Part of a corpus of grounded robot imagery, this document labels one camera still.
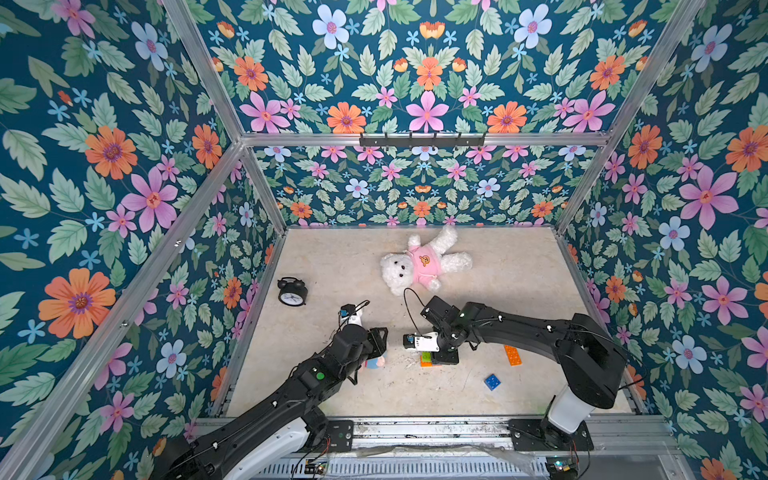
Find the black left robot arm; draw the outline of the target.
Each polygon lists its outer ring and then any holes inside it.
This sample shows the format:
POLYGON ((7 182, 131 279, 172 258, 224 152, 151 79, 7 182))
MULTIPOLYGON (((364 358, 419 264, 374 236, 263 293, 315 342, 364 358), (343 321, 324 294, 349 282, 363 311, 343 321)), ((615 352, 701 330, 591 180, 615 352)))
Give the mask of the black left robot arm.
POLYGON ((328 419, 320 405, 344 381, 356 383, 363 364, 386 352, 387 338, 385 327, 344 326, 244 414, 194 441, 168 441, 150 477, 250 479, 288 454, 327 446, 328 419))

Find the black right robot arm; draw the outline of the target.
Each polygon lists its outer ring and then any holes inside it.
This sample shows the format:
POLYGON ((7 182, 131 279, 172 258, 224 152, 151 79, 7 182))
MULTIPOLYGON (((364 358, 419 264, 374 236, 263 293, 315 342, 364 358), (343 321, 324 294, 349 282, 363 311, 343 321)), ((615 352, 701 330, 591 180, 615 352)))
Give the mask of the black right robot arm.
POLYGON ((561 366, 579 400, 598 409, 614 406, 628 352, 587 314, 576 313, 569 320, 538 319, 477 302, 458 308, 435 296, 420 315, 434 327, 441 351, 488 343, 536 353, 561 366))

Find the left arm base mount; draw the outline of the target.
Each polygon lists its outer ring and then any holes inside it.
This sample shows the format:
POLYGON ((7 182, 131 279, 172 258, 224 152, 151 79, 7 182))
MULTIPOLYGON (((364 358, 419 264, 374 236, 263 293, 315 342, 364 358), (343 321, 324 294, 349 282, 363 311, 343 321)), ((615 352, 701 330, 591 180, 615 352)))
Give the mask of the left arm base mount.
POLYGON ((246 455, 224 476, 225 480, 252 479, 265 468, 286 455, 301 450, 314 451, 317 446, 328 453, 331 449, 351 450, 354 435, 352 420, 331 420, 320 433, 311 433, 302 419, 296 419, 281 427, 255 447, 247 447, 246 455))

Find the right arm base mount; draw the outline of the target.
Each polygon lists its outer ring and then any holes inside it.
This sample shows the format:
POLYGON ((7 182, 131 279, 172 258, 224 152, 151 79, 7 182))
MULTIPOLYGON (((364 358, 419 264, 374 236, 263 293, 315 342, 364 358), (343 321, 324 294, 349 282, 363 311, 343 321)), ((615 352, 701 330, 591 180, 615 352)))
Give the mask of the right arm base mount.
POLYGON ((594 443, 586 420, 595 408, 565 386, 539 417, 512 418, 508 429, 517 451, 591 452, 594 443))

